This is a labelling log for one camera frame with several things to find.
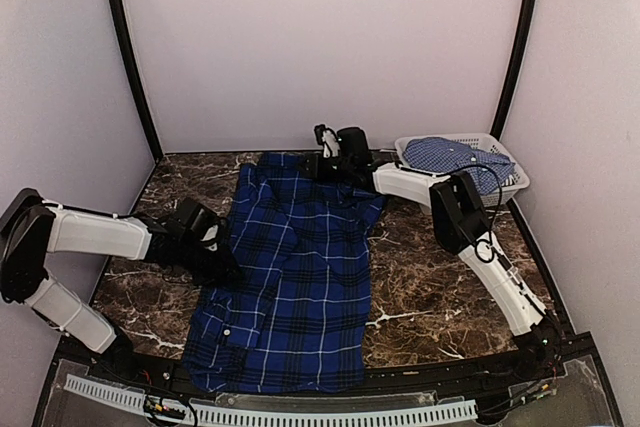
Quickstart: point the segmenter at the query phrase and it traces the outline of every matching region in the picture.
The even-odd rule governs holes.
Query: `black base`
[[[287,397],[347,397],[372,396],[412,392],[435,392],[438,399],[462,396],[475,399],[479,406],[495,405],[508,398],[509,387],[520,384],[521,379],[514,375],[496,376],[488,373],[507,371],[518,355],[517,352],[495,354],[477,359],[458,360],[437,364],[422,364],[407,367],[368,369],[362,385],[339,394],[322,394],[318,392],[298,392],[286,394]],[[590,333],[573,336],[566,340],[562,348],[562,360],[569,361],[590,355],[597,368],[602,382],[612,418],[616,426],[623,426],[611,385],[604,370],[600,354]],[[49,398],[51,383],[60,359],[67,359],[90,367],[89,374],[119,383],[128,383],[126,379],[101,363],[93,363],[91,355],[79,342],[62,338],[47,375],[40,402],[33,421],[33,427],[39,427]],[[160,357],[134,354],[134,359],[141,369],[146,370],[154,386],[170,390],[186,398],[214,400],[217,395],[205,393],[193,386],[189,375],[179,361]],[[558,366],[558,375],[564,375],[562,364]]]

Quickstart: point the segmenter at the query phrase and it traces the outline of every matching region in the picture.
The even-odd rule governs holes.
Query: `white plastic basket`
[[[504,204],[511,199],[516,193],[529,186],[529,177],[524,173],[520,164],[509,153],[504,145],[498,142],[493,136],[489,134],[441,134],[441,135],[418,135],[415,137],[401,137],[396,140],[396,152],[400,161],[406,167],[409,167],[409,162],[404,158],[404,151],[407,148],[407,144],[413,139],[425,139],[427,137],[442,137],[444,139],[455,140],[467,144],[474,149],[484,150],[485,152],[492,152],[494,154],[504,154],[508,156],[515,164],[513,176],[516,180],[515,184],[502,187],[502,203]],[[492,207],[498,203],[498,189],[494,190],[490,194],[481,196],[482,203],[485,207]]]

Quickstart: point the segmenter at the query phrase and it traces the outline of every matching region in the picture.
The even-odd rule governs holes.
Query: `blue plaid shirt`
[[[202,290],[183,364],[206,391],[337,392],[362,382],[367,234],[384,197],[301,177],[300,157],[244,165],[229,216],[246,279]]]

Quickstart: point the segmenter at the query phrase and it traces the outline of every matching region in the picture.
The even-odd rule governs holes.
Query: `black metal frame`
[[[527,39],[529,38],[529,29],[531,28],[531,19],[533,18],[533,8],[535,7],[536,0],[522,0],[520,6],[520,16],[518,18],[518,27],[516,28],[516,36],[513,40],[513,49],[511,50],[511,57],[509,58],[509,66],[507,67],[507,74],[504,79],[504,85],[502,86],[502,93],[500,94],[500,100],[498,101],[498,109],[496,115],[493,118],[493,125],[491,126],[491,135],[496,139],[499,139],[504,130],[505,123],[507,122],[507,116],[509,115],[509,108],[513,100],[513,94],[518,84],[518,77],[520,76],[520,68],[522,67],[522,59],[524,58],[524,51],[527,46]]]
[[[164,154],[162,152],[162,146],[160,145],[158,133],[153,125],[153,119],[151,118],[151,111],[149,110],[147,97],[144,93],[144,88],[142,87],[142,80],[140,79],[140,72],[138,71],[138,64],[136,63],[133,45],[131,44],[131,36],[129,35],[129,28],[127,26],[127,17],[125,15],[124,5],[122,0],[109,0],[109,5],[111,6],[113,26],[115,27],[118,44],[120,45],[122,62],[124,63],[124,69],[127,72],[129,87],[131,88],[131,94],[133,95],[138,116],[140,117],[140,123],[142,124],[144,135],[147,138],[147,144],[149,145],[151,154],[156,162],[158,162],[162,159]]]

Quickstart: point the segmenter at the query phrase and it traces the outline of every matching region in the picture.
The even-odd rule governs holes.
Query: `perforated metal strip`
[[[142,405],[145,394],[141,389],[123,388],[71,374],[67,376],[64,388],[116,409],[144,415]],[[165,400],[164,404],[186,412],[182,425],[193,425],[191,412],[182,404],[173,400]],[[331,414],[226,409],[197,401],[192,401],[191,405],[198,414],[198,425],[203,427],[428,427],[477,418],[474,400],[413,409]]]

